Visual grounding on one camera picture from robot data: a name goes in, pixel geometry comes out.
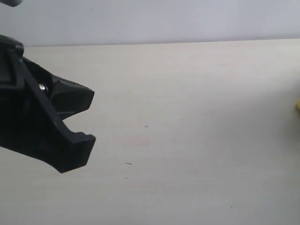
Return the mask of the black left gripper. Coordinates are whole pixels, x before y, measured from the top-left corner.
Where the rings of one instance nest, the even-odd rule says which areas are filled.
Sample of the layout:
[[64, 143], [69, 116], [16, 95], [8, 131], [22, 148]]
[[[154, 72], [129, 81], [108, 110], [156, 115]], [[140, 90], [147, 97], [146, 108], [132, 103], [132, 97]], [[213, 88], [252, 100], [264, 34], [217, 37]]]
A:
[[96, 138], [63, 122], [88, 110], [95, 92], [24, 57], [21, 42], [0, 37], [0, 145], [65, 173], [87, 164]]

